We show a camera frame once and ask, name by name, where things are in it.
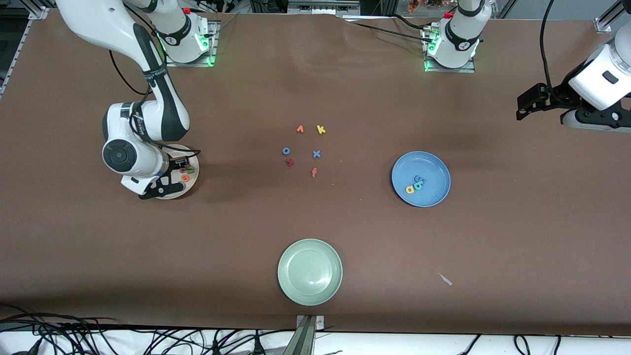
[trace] brown table surface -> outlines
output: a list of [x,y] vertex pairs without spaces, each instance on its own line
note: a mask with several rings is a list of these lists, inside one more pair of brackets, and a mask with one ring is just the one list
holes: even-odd
[[[100,158],[103,113],[139,97],[51,11],[0,100],[0,301],[150,325],[283,328],[310,313],[336,330],[631,333],[631,136],[568,129],[560,111],[515,120],[543,81],[539,27],[490,21],[477,72],[455,75],[425,73],[417,41],[333,16],[240,15],[214,68],[170,69],[201,179],[141,201]],[[605,38],[588,21],[547,33],[555,83]],[[435,207],[392,189],[412,150],[449,167]],[[276,278],[302,238],[343,261],[316,307]]]

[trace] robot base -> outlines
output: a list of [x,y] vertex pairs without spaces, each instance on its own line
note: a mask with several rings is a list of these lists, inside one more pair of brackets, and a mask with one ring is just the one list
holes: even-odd
[[[439,23],[433,22],[430,26],[426,26],[420,30],[421,38],[431,39],[436,41],[436,36],[439,34]],[[425,58],[425,71],[440,71],[443,73],[475,73],[475,65],[473,64],[473,57],[469,59],[467,64],[460,68],[446,68],[440,65],[436,59],[434,59],[428,53],[430,48],[435,45],[434,42],[423,42],[423,57]]]
[[184,66],[184,67],[211,67],[215,66],[215,58],[217,56],[217,46],[219,45],[219,29],[221,28],[221,21],[207,20],[201,18],[201,33],[208,34],[210,37],[207,39],[199,39],[199,45],[204,49],[204,53],[196,60],[190,63],[178,63],[171,59],[167,55],[165,60],[167,66]]
[[[180,149],[189,149],[183,145],[179,145],[179,144],[171,144],[172,147],[175,148],[180,148]],[[178,157],[183,157],[185,155],[189,155],[189,153],[187,152],[179,152],[177,150],[172,150],[169,148],[164,148],[163,149],[164,152],[166,152],[167,154],[169,154],[172,158],[178,158]],[[187,193],[191,187],[193,187],[193,185],[195,185],[195,182],[197,181],[197,178],[199,176],[199,160],[197,157],[191,157],[189,158],[189,163],[190,165],[195,168],[195,171],[191,174],[188,173],[181,173],[179,170],[173,170],[171,172],[171,181],[173,181],[174,183],[176,182],[182,182],[185,185],[184,190],[180,191],[180,192],[176,192],[176,193],[172,193],[169,195],[165,195],[163,197],[156,197],[159,198],[161,200],[171,200],[172,198],[176,198],[176,197],[180,197],[182,195],[184,195],[185,193]],[[187,182],[184,182],[182,180],[182,176],[183,175],[187,175],[189,177]],[[168,177],[163,176],[161,177],[161,179],[163,179],[162,181],[164,183],[168,183]]]

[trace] white robotic arm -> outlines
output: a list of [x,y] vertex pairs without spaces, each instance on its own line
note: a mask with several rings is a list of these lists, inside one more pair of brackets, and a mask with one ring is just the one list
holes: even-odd
[[566,109],[570,128],[631,132],[631,111],[621,100],[631,92],[631,23],[600,45],[564,81],[549,88],[538,83],[517,98],[517,120],[537,111]]
[[183,183],[171,184],[169,179],[163,186],[158,182],[188,161],[172,159],[151,142],[180,140],[189,129],[189,115],[151,35],[131,19],[121,0],[57,0],[57,6],[68,27],[79,37],[138,63],[156,97],[110,106],[103,117],[105,164],[124,175],[121,183],[141,198],[183,191]]
[[440,35],[428,55],[446,68],[464,66],[475,54],[489,18],[488,0],[459,0],[454,16],[438,22]]
[[177,0],[127,0],[145,12],[160,36],[168,56],[178,63],[195,61],[208,51],[200,37],[208,31],[208,20],[182,12]]

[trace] green led light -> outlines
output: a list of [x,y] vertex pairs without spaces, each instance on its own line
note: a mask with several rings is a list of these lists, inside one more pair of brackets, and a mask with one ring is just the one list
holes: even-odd
[[158,42],[159,42],[159,43],[160,43],[160,45],[162,46],[162,50],[163,50],[164,52],[166,52],[166,51],[167,51],[167,48],[164,46],[164,42],[162,42],[162,39],[160,38],[160,35],[157,35],[157,37],[158,37]]
[[430,45],[429,48],[427,49],[427,52],[431,55],[436,55],[436,52],[438,52],[438,46],[440,45],[440,41],[433,41]]
[[203,42],[202,40],[204,37],[203,36],[195,36],[195,40],[198,42],[199,45],[199,49],[201,49],[202,51],[205,51],[208,48],[208,43],[207,42]]

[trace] black cable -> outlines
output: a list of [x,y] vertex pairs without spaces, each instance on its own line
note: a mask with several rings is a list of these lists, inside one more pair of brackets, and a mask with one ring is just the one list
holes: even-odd
[[467,349],[464,352],[461,352],[459,355],[468,355],[471,352],[471,349],[473,348],[475,343],[478,341],[478,339],[481,336],[482,336],[482,334],[476,335],[475,338],[473,338],[473,340],[469,343],[469,346],[467,347]]
[[193,334],[198,333],[198,332],[201,332],[201,329],[196,329],[196,330],[193,330],[192,332],[190,332],[190,333],[188,333],[188,334],[185,334],[185,336],[183,336],[183,337],[179,338],[177,341],[175,341],[173,344],[171,344],[171,346],[170,346],[170,347],[168,347],[168,348],[164,349],[164,351],[162,351],[162,354],[163,354],[163,355],[166,355],[166,353],[168,353],[168,352],[169,352],[170,350],[172,350],[172,349],[175,349],[175,348],[176,348],[176,347],[178,347],[178,346],[189,346],[189,347],[191,347],[191,354],[192,354],[192,353],[193,353],[193,350],[192,350],[192,349],[193,349],[193,346],[192,346],[192,345],[190,345],[190,344],[188,344],[188,343],[184,343],[184,344],[180,344],[180,343],[182,343],[182,342],[183,342],[184,338],[190,337],[190,336],[192,336]]
[[[526,345],[526,352],[521,351],[521,348],[519,347],[519,345],[517,345],[517,338],[521,338],[524,341],[524,344]],[[530,347],[528,346],[528,341],[526,341],[526,338],[523,335],[513,335],[513,344],[515,344],[515,349],[519,351],[519,354],[530,355]]]
[[206,355],[209,352],[213,352],[216,353],[219,351],[219,344],[217,342],[217,335],[219,334],[219,329],[215,330],[215,336],[213,337],[213,345],[209,348],[205,348],[205,351],[203,351],[200,355]]
[[33,344],[33,346],[27,351],[27,355],[37,355],[39,352],[39,347],[42,345],[42,339],[37,339],[37,341]]
[[[139,18],[142,22],[144,22],[145,25],[147,25],[147,27],[149,27],[149,29],[151,30],[151,35],[154,37],[157,37],[158,40],[160,40],[160,38],[158,37],[158,30],[156,30],[156,28],[149,22],[147,22],[142,16],[140,16],[137,12],[135,12],[134,10],[132,10],[129,6],[127,6],[127,4],[123,3],[123,6],[125,6],[125,8],[131,12],[132,14],[134,14],[137,18]],[[162,57],[163,60],[166,61],[167,60],[167,53],[164,51],[164,48],[162,47],[162,43],[160,43],[160,48],[158,48],[158,50],[160,52],[162,52]]]
[[112,347],[112,344],[110,344],[110,341],[107,340],[103,330],[101,330],[101,324],[99,324],[97,319],[94,319],[93,321],[94,321],[95,325],[97,326],[97,332],[101,335],[101,338],[103,339],[103,341],[107,344],[107,346],[110,348],[110,350],[112,350],[112,352],[115,355],[118,355],[118,352],[116,352],[116,350],[114,350],[114,347]]
[[[134,332],[134,333],[139,333],[139,334],[154,334],[155,335],[156,332],[157,332],[157,330],[138,330],[138,329],[127,327],[125,325],[118,325],[118,326],[122,327],[123,329],[129,330],[129,331]],[[210,352],[213,348],[212,347],[206,347],[206,343],[205,343],[205,339],[204,339],[204,333],[201,332],[201,335],[202,335],[202,342],[203,342],[203,344],[201,346],[197,342],[189,341],[189,340],[186,340],[186,339],[179,339],[179,338],[177,338],[175,336],[171,336],[171,335],[165,335],[165,336],[167,338],[169,338],[169,339],[181,340],[184,343],[192,344],[192,345],[201,347],[202,349]]]
[[557,93],[555,93],[554,89],[552,88],[552,83],[550,80],[550,72],[548,71],[548,59],[546,58],[546,50],[543,45],[543,34],[545,33],[545,30],[546,30],[546,22],[548,21],[548,15],[550,14],[550,9],[552,9],[553,3],[554,3],[554,0],[550,0],[550,2],[548,3],[548,7],[546,8],[546,12],[543,14],[543,19],[541,21],[541,32],[539,33],[539,48],[541,50],[541,60],[543,61],[543,73],[546,76],[546,84],[548,85],[548,90],[550,91],[550,95],[556,101],[560,102],[561,100],[559,100],[559,98],[557,97]]
[[414,23],[408,21],[405,17],[403,17],[403,16],[401,16],[399,14],[391,13],[390,15],[386,15],[386,16],[388,16],[388,17],[396,17],[399,20],[403,21],[403,23],[405,23],[407,26],[410,26],[411,28],[415,28],[417,30],[422,30],[423,29],[423,26],[415,25]]
[[554,346],[552,355],[557,355],[558,347],[561,345],[561,335],[557,335],[557,344]]
[[[33,318],[33,317],[40,318],[40,319],[42,319],[42,321],[43,321],[44,317],[54,317],[54,318],[62,318],[62,319],[67,319],[67,320],[74,320],[74,321],[78,322],[79,324],[81,324],[83,326],[83,328],[85,328],[87,333],[83,333],[82,330],[79,329],[78,332],[76,332],[75,334],[70,334],[70,335],[74,335],[74,339],[76,340],[77,344],[81,345],[81,343],[83,341],[85,341],[86,345],[88,346],[88,348],[90,348],[90,351],[92,353],[95,353],[95,354],[99,353],[97,343],[96,343],[94,337],[92,336],[89,327],[87,326],[88,322],[84,318],[78,318],[78,317],[75,317],[75,316],[67,316],[67,315],[58,315],[58,314],[55,314],[55,313],[29,313],[27,315],[30,316],[31,318]],[[62,331],[66,332],[63,329],[62,325],[60,325],[59,328]]]
[[358,26],[361,26],[361,27],[371,28],[372,30],[377,30],[377,31],[385,32],[385,33],[391,33],[393,35],[407,37],[407,38],[411,38],[411,39],[418,39],[418,40],[421,40],[423,42],[431,42],[432,41],[432,40],[427,39],[427,38],[422,38],[422,37],[407,35],[407,34],[401,33],[401,32],[395,32],[395,31],[386,30],[385,28],[373,27],[373,26],[364,25],[363,23],[357,23],[357,22],[353,22],[353,23],[358,25]]
[[254,350],[252,351],[252,355],[267,355],[265,353],[265,348],[261,344],[261,336],[259,335],[259,330],[257,329],[254,333],[256,338],[254,338]]
[[158,333],[157,332],[157,334],[159,334],[160,336],[157,337],[156,339],[152,340],[149,343],[149,346],[147,347],[147,349],[145,349],[143,355],[150,355],[152,350],[154,350],[156,348],[156,346],[160,345],[160,343],[162,343],[163,341],[167,340],[168,338],[166,336],[164,336],[165,334],[175,335],[175,333],[177,333],[179,331],[180,330],[167,330],[164,333]]
[[[63,349],[61,349],[61,347],[59,347],[53,340],[52,340],[52,335],[56,335],[55,332],[57,332],[59,335],[65,337],[70,344],[73,347],[73,353],[75,352],[74,350],[77,349],[79,350],[80,354],[84,354],[85,352],[83,351],[83,348],[80,347],[77,343],[75,343],[75,341],[65,332],[63,332],[62,330],[58,329],[57,327],[54,327],[46,322],[44,322],[44,319],[35,314],[35,313],[30,313],[26,310],[24,310],[23,308],[17,307],[17,306],[12,306],[10,304],[4,304],[4,303],[0,303],[1,307],[5,307],[5,308],[11,308],[14,310],[17,310],[19,312],[21,312],[20,315],[16,315],[16,316],[10,316],[7,318],[4,318],[2,320],[0,320],[0,323],[22,323],[22,324],[29,324],[32,325],[33,329],[32,329],[32,333],[33,335],[39,335],[41,336],[42,339],[44,339],[46,342],[50,343],[53,346],[53,350],[55,352],[55,354],[57,354],[57,350],[60,350],[62,354],[66,354]],[[20,319],[20,318],[24,318],[24,317],[28,317],[30,318],[30,320],[25,320],[25,319]],[[39,334],[36,333],[35,331],[35,326],[38,325],[38,332]]]
[[129,6],[127,6],[126,3],[122,4],[123,6],[125,6],[125,8],[130,11],[132,14],[134,14],[137,18],[139,18],[142,22],[144,22],[145,25],[147,25],[147,27],[149,27],[151,29],[151,31],[155,32],[155,28],[153,26],[151,26],[151,24],[149,24],[147,22],[147,20],[145,20],[142,16],[140,16],[137,12],[135,12],[134,10],[132,10]]
[[127,79],[125,79],[125,77],[122,75],[120,69],[118,68],[118,65],[116,65],[116,60],[114,60],[114,53],[112,53],[112,51],[110,51],[110,59],[112,60],[112,64],[114,65],[114,69],[116,69],[116,73],[118,73],[120,78],[122,79],[122,81],[124,81],[125,84],[127,84],[127,87],[130,88],[131,91],[137,93],[138,95],[144,95],[144,92],[140,92],[140,91],[136,90],[135,88],[133,88],[131,86],[131,84],[127,81]]
[[[144,93],[143,99],[140,100],[140,103],[138,104],[139,108],[142,107],[142,105],[146,101],[147,96],[149,96],[149,91],[150,90],[151,90],[151,86],[147,85],[147,91]],[[201,150],[199,150],[199,149],[183,149],[183,148],[172,147],[172,146],[170,146],[168,144],[164,144],[164,143],[160,143],[159,141],[155,141],[155,140],[151,139],[148,135],[141,135],[138,132],[138,124],[136,123],[136,120],[132,119],[133,117],[137,117],[137,116],[138,116],[137,112],[132,112],[132,114],[129,117],[129,127],[131,128],[132,132],[134,132],[136,135],[138,135],[140,137],[140,139],[142,139],[143,141],[147,141],[149,143],[153,143],[153,144],[155,144],[155,145],[157,145],[158,147],[161,147],[161,148],[168,148],[168,149],[171,149],[171,150],[176,150],[178,152],[193,153],[192,155],[186,155],[187,158],[195,157],[195,156],[197,156],[197,155],[199,155],[201,153]]]
[[204,337],[204,332],[200,332],[199,336],[201,336],[201,349],[204,351],[206,348],[206,338]]
[[228,339],[230,339],[233,335],[235,335],[237,332],[240,332],[241,330],[234,330],[232,332],[230,332],[228,335],[224,336],[223,338],[221,338],[221,340],[219,340],[219,347],[222,347],[226,344],[226,342],[228,341]]
[[231,343],[229,343],[229,344],[226,344],[224,347],[231,346],[231,345],[233,345],[233,344],[235,344],[235,343],[238,343],[238,342],[241,342],[241,340],[243,340],[241,343],[237,344],[236,346],[232,347],[232,348],[231,348],[230,350],[228,350],[227,352],[223,353],[223,355],[229,355],[229,354],[230,354],[231,352],[233,352],[236,348],[240,347],[241,345],[243,345],[243,344],[245,344],[245,343],[247,343],[247,342],[249,342],[249,341],[252,341],[252,340],[253,340],[253,339],[255,339],[255,338],[262,337],[262,336],[269,335],[269,334],[274,334],[274,333],[280,333],[280,332],[294,332],[294,331],[296,331],[296,330],[295,330],[295,329],[279,329],[279,330],[272,330],[272,331],[270,331],[270,332],[266,332],[266,333],[259,334],[259,335],[254,335],[254,334],[246,335],[245,337],[242,337],[241,339],[237,339],[237,340],[235,340],[235,341],[233,341],[233,342],[231,342]]

